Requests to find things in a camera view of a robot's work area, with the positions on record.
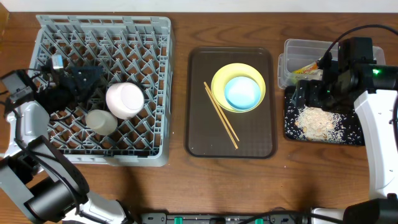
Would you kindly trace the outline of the yellow round plate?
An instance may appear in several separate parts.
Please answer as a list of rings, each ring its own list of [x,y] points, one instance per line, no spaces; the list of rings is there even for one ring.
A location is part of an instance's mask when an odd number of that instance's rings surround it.
[[[253,110],[254,108],[246,111],[239,111],[232,108],[224,97],[224,88],[226,84],[235,77],[248,77],[252,78],[261,89],[260,102],[254,107],[259,106],[266,94],[266,83],[264,78],[254,67],[244,63],[231,63],[221,67],[214,75],[211,81],[211,91],[218,102],[218,104],[227,111],[235,113],[245,113]]]

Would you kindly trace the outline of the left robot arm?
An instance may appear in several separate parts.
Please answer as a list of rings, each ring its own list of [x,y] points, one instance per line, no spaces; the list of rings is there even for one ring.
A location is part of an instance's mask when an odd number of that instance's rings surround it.
[[[136,223],[118,200],[92,192],[83,174],[49,141],[50,115],[86,101],[102,75],[99,67],[70,72],[37,69],[53,87],[39,90],[26,69],[1,77],[10,145],[1,159],[1,189],[32,223]]]

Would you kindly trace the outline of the green snack wrapper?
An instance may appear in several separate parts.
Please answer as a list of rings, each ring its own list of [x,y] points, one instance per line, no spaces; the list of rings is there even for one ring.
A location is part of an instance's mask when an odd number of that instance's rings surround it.
[[[309,65],[306,65],[298,70],[294,70],[292,73],[295,74],[305,74],[305,75],[311,75],[311,74],[316,74],[320,71],[321,69],[318,66],[318,62],[312,62]]]

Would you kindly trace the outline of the white paper cup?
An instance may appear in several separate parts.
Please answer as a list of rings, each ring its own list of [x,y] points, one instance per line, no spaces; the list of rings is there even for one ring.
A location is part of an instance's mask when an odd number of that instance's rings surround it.
[[[96,134],[107,136],[117,129],[116,117],[108,111],[92,110],[85,118],[86,125]]]

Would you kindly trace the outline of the light blue bowl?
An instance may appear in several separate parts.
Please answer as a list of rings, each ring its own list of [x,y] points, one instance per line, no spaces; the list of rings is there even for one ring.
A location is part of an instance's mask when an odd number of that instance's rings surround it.
[[[232,108],[246,111],[260,102],[261,89],[252,78],[235,77],[226,84],[224,97]]]

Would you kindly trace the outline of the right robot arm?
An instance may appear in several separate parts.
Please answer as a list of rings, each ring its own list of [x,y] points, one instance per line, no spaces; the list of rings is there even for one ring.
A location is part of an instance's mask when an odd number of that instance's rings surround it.
[[[321,80],[300,80],[292,101],[298,108],[354,111],[369,166],[369,200],[344,209],[314,208],[310,223],[397,223],[397,67],[379,65],[369,37],[337,39],[338,61],[326,52]]]

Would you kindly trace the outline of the white pink bowl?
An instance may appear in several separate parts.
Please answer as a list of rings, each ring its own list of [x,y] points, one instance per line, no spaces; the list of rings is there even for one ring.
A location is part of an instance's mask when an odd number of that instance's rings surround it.
[[[144,107],[144,94],[133,83],[115,83],[106,92],[106,104],[119,119],[131,119]]]

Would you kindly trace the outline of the wooden chopstick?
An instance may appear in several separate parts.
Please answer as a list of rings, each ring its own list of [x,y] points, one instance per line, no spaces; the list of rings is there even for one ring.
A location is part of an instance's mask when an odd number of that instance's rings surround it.
[[[213,107],[214,107],[214,109],[216,111],[216,114],[218,115],[218,117],[219,117],[219,119],[221,121],[221,124],[223,125],[223,127],[224,127],[228,137],[230,138],[235,150],[238,149],[238,145],[237,145],[236,141],[234,140],[234,137],[232,136],[231,131],[229,130],[229,128],[228,128],[228,126],[226,124],[226,121],[224,120],[223,116],[221,115],[221,111],[218,109],[216,101],[213,98],[210,89],[205,86],[205,90],[206,90],[207,95],[208,95],[208,97],[209,97],[209,99],[210,99],[210,101],[211,101],[211,103],[212,103],[212,105],[213,105]]]
[[[205,90],[208,94],[208,97],[210,98],[213,107],[215,108],[221,122],[223,123],[223,126],[229,136],[229,138],[231,139],[234,147],[237,149],[238,145],[236,142],[239,142],[240,139],[238,138],[238,135],[236,134],[235,130],[233,129],[231,123],[229,122],[229,120],[227,119],[224,111],[221,109],[221,106],[217,103],[212,91],[210,90],[210,87],[208,86],[208,84],[206,82],[203,82],[204,86],[205,86]]]

